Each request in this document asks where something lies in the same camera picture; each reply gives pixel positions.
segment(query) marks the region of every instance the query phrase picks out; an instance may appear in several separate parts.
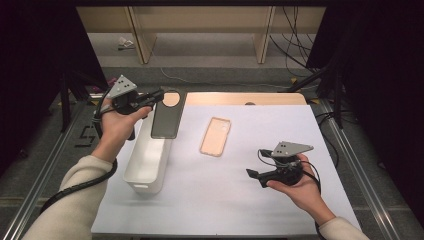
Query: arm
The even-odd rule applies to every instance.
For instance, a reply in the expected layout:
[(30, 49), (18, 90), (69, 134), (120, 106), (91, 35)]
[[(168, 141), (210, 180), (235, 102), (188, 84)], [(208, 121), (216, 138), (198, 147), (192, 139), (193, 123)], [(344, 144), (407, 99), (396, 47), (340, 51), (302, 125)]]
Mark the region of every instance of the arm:
[[(115, 111), (102, 116), (103, 136), (90, 156), (80, 159), (65, 175), (60, 190), (83, 183), (109, 172), (112, 163), (130, 136), (134, 124), (147, 116), (150, 107), (130, 115)], [(44, 211), (30, 227), (24, 239), (91, 239), (91, 227), (107, 182), (72, 193)]]
[[(298, 154), (303, 170), (314, 175), (308, 158)], [(343, 218), (336, 217), (321, 197), (316, 183), (308, 176), (294, 186), (287, 186), (278, 181), (268, 181), (267, 186), (287, 194), (300, 209), (306, 211), (320, 226), (320, 233), (327, 240), (331, 239), (368, 239), (359, 229)]]

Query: black controller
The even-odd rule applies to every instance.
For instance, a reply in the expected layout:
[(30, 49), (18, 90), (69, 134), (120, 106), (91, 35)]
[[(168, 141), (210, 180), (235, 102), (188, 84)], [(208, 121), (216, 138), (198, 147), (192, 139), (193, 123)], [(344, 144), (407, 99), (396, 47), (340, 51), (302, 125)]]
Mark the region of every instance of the black controller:
[[(107, 95), (103, 96), (112, 99), (112, 106), (106, 105), (104, 109), (97, 109), (93, 119), (97, 124), (101, 121), (101, 114), (112, 110), (123, 115), (128, 115), (145, 106), (150, 106), (153, 109), (156, 103), (164, 99), (164, 95), (165, 91), (163, 89), (158, 89), (151, 93), (138, 94), (137, 85), (121, 75)], [(97, 126), (96, 129), (99, 136), (101, 136), (101, 127)], [(133, 130), (128, 140), (134, 139), (135, 131)]]
[(262, 157), (271, 158), (275, 162), (274, 171), (259, 173), (255, 170), (246, 169), (249, 177), (258, 179), (263, 188), (269, 180), (282, 182), (292, 186), (300, 181), (303, 176), (303, 167), (296, 154), (312, 150), (312, 146), (280, 142), (274, 151), (260, 149)]

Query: phone case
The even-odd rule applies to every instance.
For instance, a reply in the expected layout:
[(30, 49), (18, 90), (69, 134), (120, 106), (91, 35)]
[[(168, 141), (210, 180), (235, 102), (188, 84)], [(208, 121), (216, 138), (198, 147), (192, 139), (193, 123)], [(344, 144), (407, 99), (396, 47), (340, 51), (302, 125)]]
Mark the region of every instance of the phone case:
[(214, 157), (221, 156), (224, 151), (230, 127), (230, 120), (212, 117), (205, 136), (203, 137), (200, 152)]

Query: white table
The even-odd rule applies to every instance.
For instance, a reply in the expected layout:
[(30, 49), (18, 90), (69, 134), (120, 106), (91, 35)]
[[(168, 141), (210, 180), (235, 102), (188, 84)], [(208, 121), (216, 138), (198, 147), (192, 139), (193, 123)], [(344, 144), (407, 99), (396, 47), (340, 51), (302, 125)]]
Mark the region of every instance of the white table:
[[(199, 152), (211, 117), (230, 119), (232, 127), (221, 157)], [(312, 218), (284, 194), (248, 177), (275, 168), (261, 163), (257, 150), (279, 141), (314, 146), (306, 152), (321, 176), (322, 195), (336, 215), (359, 228), (330, 154), (307, 105), (186, 106), (173, 140), (158, 194), (139, 195), (122, 177), (134, 143), (118, 156), (93, 233), (177, 237), (289, 237), (316, 234)]]

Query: black cable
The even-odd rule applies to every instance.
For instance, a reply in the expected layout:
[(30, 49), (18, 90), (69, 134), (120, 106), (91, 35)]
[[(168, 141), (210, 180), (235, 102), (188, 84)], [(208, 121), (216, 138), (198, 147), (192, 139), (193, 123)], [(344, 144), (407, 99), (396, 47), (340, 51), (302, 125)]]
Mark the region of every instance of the black cable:
[[(110, 91), (110, 89), (108, 89), (103, 94), (102, 98), (100, 99), (99, 103), (97, 104), (97, 108), (96, 108), (96, 111), (95, 111), (94, 117), (93, 117), (93, 124), (94, 124), (94, 127), (96, 128), (97, 134), (99, 135), (99, 139), (102, 137), (102, 133), (103, 133), (102, 129), (101, 129), (101, 124), (100, 124), (101, 116), (102, 116), (101, 108), (102, 108), (102, 105), (103, 105), (104, 98), (109, 93), (109, 91)], [(107, 172), (106, 174), (104, 174), (104, 175), (102, 175), (98, 178), (95, 178), (93, 180), (83, 182), (83, 183), (74, 185), (72, 187), (66, 188), (66, 189), (56, 193), (55, 195), (50, 197), (46, 201), (46, 203), (44, 203), (44, 205), (41, 207), (40, 214), (42, 214), (47, 208), (49, 208), (51, 205), (53, 205), (54, 203), (56, 203), (60, 199), (66, 197), (66, 196), (68, 196), (68, 195), (70, 195), (74, 192), (92, 187), (94, 185), (97, 185), (97, 184), (109, 179), (110, 177), (113, 176), (113, 174), (115, 174), (117, 168), (118, 168), (118, 161), (116, 161), (116, 159), (115, 159), (115, 161), (112, 164), (112, 169), (109, 172)]]
[[(290, 37), (290, 39), (287, 39), (283, 34), (281, 34), (282, 36), (283, 36), (283, 38), (284, 39), (286, 39), (287, 41), (288, 41), (288, 46), (287, 46), (287, 50), (286, 50), (286, 52), (288, 53), (289, 52), (289, 49), (290, 49), (290, 45), (294, 45), (294, 46), (297, 46), (298, 48), (299, 48), (299, 53), (300, 53), (300, 55), (302, 56), (302, 59), (303, 59), (303, 61), (306, 63), (306, 59), (305, 59), (305, 56), (304, 55), (306, 55), (306, 57), (307, 58), (309, 58), (309, 55), (308, 55), (308, 53), (306, 52), (306, 49), (307, 48), (305, 48), (304, 46), (303, 46), (303, 44), (302, 44), (302, 42), (300, 41), (300, 39), (299, 39), (299, 37), (298, 37), (298, 34), (297, 34), (297, 17), (298, 17), (298, 13), (299, 13), (299, 8), (298, 7), (294, 7), (293, 8), (293, 10), (294, 10), (294, 24), (292, 24), (292, 22), (290, 21), (290, 19), (289, 19), (289, 17), (288, 17), (288, 15), (287, 15), (287, 12), (286, 12), (286, 10), (285, 10), (285, 8), (283, 7), (283, 11), (284, 11), (284, 14), (285, 14), (285, 16), (286, 16), (286, 19), (287, 19), (287, 21), (288, 21), (288, 23), (289, 23), (289, 26), (290, 26), (290, 29), (292, 30), (292, 35), (291, 35), (291, 37)], [(293, 43), (293, 37), (295, 37), (296, 38), (296, 42), (297, 42), (297, 44), (295, 44), (295, 43)], [(307, 77), (307, 76), (299, 76), (299, 75), (297, 75), (297, 74), (294, 74), (290, 69), (289, 69), (289, 67), (288, 67), (288, 65), (287, 65), (287, 56), (289, 56), (288, 54), (286, 54), (286, 68), (287, 68), (287, 70), (291, 73), (291, 74), (293, 74), (294, 76), (297, 76), (297, 77)], [(301, 66), (303, 66), (305, 69), (308, 69), (309, 71), (311, 71), (312, 73), (315, 73), (315, 70), (312, 70), (312, 69), (310, 69), (310, 68), (308, 68), (308, 67), (306, 67), (306, 64), (300, 64), (300, 62), (299, 61), (297, 61), (296, 60), (296, 63), (298, 63), (299, 65), (301, 65)]]
[(113, 165), (112, 165), (112, 169), (109, 172), (107, 172), (106, 174), (104, 174), (104, 175), (102, 175), (98, 178), (95, 178), (93, 180), (83, 182), (83, 183), (80, 183), (78, 185), (66, 188), (66, 189), (56, 193), (55, 195), (50, 197), (49, 200), (46, 201), (46, 203), (44, 203), (43, 207), (40, 210), (40, 214), (42, 214), (47, 208), (49, 208), (51, 205), (53, 205), (54, 203), (56, 203), (60, 199), (66, 197), (66, 196), (68, 196), (68, 195), (70, 195), (74, 192), (92, 187), (94, 185), (97, 185), (97, 184), (109, 179), (110, 177), (113, 176), (113, 174), (115, 174), (117, 168), (118, 168), (118, 161), (116, 161), (116, 159), (115, 159), (115, 161), (113, 162)]
[(339, 166), (339, 162), (340, 162), (340, 156), (339, 156), (339, 152), (337, 151), (337, 148), (333, 145), (333, 143), (331, 143), (330, 139), (328, 139), (328, 137), (324, 134), (324, 132), (322, 131), (322, 124), (328, 120), (331, 119), (333, 116), (327, 115), (325, 118), (323, 118), (321, 120), (321, 122), (318, 124), (318, 128), (321, 131), (322, 136), (324, 137), (324, 139), (327, 141), (328, 144), (330, 144), (330, 146), (333, 148), (334, 153), (336, 154), (336, 162), (334, 163), (334, 167), (337, 168)]
[(282, 53), (284, 53), (284, 55), (286, 55), (286, 58), (290, 58), (291, 60), (293, 60), (294, 62), (296, 62), (297, 64), (299, 64), (300, 66), (306, 68), (307, 70), (309, 70), (310, 72), (314, 73), (314, 71), (312, 71), (311, 69), (307, 68), (305, 64), (299, 62), (298, 60), (296, 60), (293, 56), (291, 56), (288, 52), (284, 51), (272, 38), (272, 36), (269, 36), (271, 41), (274, 43), (274, 45), (278, 48), (278, 50), (280, 50)]
[(268, 163), (268, 162), (265, 162), (260, 156), (259, 156), (259, 153), (261, 152), (261, 150), (262, 149), (259, 149), (258, 150), (258, 158), (259, 158), (259, 160), (261, 161), (261, 162), (263, 162), (263, 163), (265, 163), (266, 165), (270, 165), (270, 166), (273, 166), (273, 167), (287, 167), (288, 166), (288, 164), (284, 164), (284, 163), (282, 163), (282, 162), (279, 162), (278, 160), (276, 160), (275, 158), (273, 158), (270, 154), (268, 154), (267, 152), (263, 152), (263, 153), (265, 153), (269, 158), (271, 158), (272, 160), (274, 160), (275, 162), (276, 162), (276, 164), (272, 164), (272, 163)]
[[(259, 160), (261, 160), (261, 162), (263, 162), (263, 163), (265, 163), (265, 164), (267, 164), (267, 165), (270, 165), (270, 166), (274, 166), (274, 167), (285, 167), (284, 165), (287, 165), (287, 164), (282, 164), (282, 163), (280, 163), (279, 161), (276, 161), (268, 152), (266, 152), (266, 151), (262, 151), (261, 153), (264, 153), (264, 154), (266, 154), (267, 156), (269, 156), (270, 158), (272, 158), (276, 163), (280, 163), (280, 164), (282, 164), (283, 166), (281, 166), (281, 165), (278, 165), (278, 164), (271, 164), (271, 163), (267, 163), (267, 162), (265, 162), (264, 160), (262, 160), (262, 158), (260, 157), (260, 155), (259, 155), (259, 153), (261, 152), (261, 149), (259, 149), (258, 150), (258, 158), (259, 158)], [(309, 164), (313, 169), (314, 169), (314, 171), (315, 171), (315, 173), (316, 173), (316, 175), (317, 175), (317, 177), (315, 177), (313, 174), (311, 174), (311, 173), (309, 173), (309, 172), (306, 172), (305, 170), (302, 170), (302, 173), (303, 174), (305, 174), (306, 176), (308, 176), (308, 177), (310, 177), (314, 182), (315, 182), (315, 184), (317, 185), (317, 187), (318, 187), (318, 191), (319, 191), (319, 193), (321, 194), (321, 178), (320, 178), (320, 176), (319, 176), (319, 173), (318, 173), (318, 170), (316, 169), (316, 167), (312, 164), (312, 163), (310, 163), (310, 162), (307, 162), (307, 161), (300, 161), (301, 163), (307, 163), (307, 164)], [(325, 238), (321, 235), (321, 233), (320, 233), (320, 231), (319, 231), (319, 226), (318, 226), (318, 223), (315, 221), (315, 229), (316, 229), (316, 232), (317, 232), (317, 234), (318, 234), (318, 237), (321, 239), (321, 240), (325, 240)]]
[(314, 41), (312, 41), (312, 38), (309, 36), (309, 34), (306, 34), (306, 36), (309, 38), (309, 41), (311, 41), (311, 43), (314, 44)]
[[(281, 34), (281, 36), (287, 41), (287, 42), (290, 42), (290, 39), (288, 39), (286, 36), (284, 36), (284, 34)], [(305, 49), (305, 50), (308, 50), (308, 51), (311, 51), (311, 49), (310, 48), (307, 48), (307, 47), (304, 47), (304, 46), (301, 46), (301, 45), (297, 45), (296, 43), (291, 43), (292, 45), (294, 45), (294, 46), (296, 46), (296, 47), (300, 47), (300, 48), (303, 48), (303, 49)]]

